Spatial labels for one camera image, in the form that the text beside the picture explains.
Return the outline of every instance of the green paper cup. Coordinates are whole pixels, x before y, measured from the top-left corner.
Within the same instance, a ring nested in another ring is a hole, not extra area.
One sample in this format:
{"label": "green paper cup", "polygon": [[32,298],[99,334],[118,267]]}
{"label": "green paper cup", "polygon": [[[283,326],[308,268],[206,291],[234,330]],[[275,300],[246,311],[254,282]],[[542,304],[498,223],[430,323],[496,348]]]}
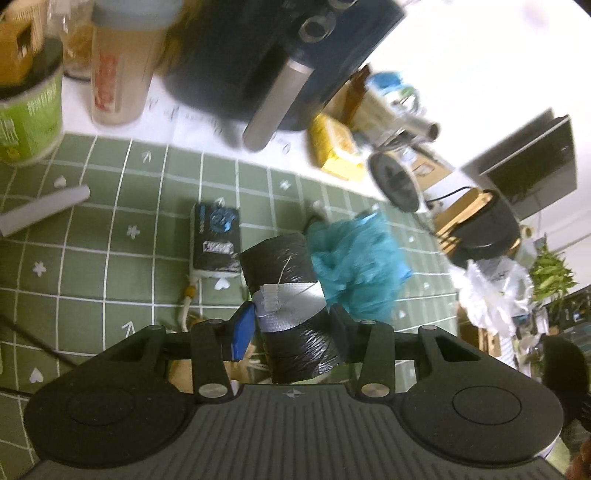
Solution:
{"label": "green paper cup", "polygon": [[0,161],[30,165],[59,145],[62,58],[61,42],[48,38],[25,81],[0,88]]}

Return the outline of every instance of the white stick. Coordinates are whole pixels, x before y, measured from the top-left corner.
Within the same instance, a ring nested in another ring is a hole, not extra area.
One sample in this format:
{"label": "white stick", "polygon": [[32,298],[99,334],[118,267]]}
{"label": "white stick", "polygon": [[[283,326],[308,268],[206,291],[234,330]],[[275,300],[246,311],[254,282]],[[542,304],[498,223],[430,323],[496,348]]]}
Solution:
{"label": "white stick", "polygon": [[10,236],[34,223],[88,200],[88,185],[61,189],[0,215],[0,235]]}

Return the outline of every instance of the black knob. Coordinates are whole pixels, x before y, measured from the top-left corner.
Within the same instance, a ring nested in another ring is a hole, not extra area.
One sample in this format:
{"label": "black knob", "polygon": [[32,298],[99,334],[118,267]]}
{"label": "black knob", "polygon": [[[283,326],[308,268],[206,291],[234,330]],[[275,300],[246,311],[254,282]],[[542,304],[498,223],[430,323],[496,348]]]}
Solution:
{"label": "black knob", "polygon": [[347,10],[357,3],[357,0],[328,0],[329,5],[335,10]]}
{"label": "black knob", "polygon": [[335,29],[336,18],[332,13],[314,15],[302,23],[300,38],[306,43],[316,43],[324,40]]}

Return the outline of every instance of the plastic bag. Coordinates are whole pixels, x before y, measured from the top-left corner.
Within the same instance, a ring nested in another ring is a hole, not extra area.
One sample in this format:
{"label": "plastic bag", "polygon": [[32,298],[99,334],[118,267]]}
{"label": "plastic bag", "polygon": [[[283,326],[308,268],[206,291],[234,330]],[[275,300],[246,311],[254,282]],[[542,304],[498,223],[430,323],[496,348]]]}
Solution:
{"label": "plastic bag", "polygon": [[527,270],[508,257],[468,261],[467,270],[452,268],[460,305],[470,322],[493,335],[515,334],[512,318],[529,313],[534,285]]}

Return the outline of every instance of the black screen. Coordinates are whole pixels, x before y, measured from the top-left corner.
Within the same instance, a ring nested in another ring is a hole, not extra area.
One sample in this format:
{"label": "black screen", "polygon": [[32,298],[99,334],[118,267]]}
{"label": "black screen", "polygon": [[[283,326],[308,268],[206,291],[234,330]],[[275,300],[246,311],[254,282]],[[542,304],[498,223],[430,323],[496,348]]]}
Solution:
{"label": "black screen", "polygon": [[572,192],[577,181],[570,118],[553,120],[486,174],[520,220]]}

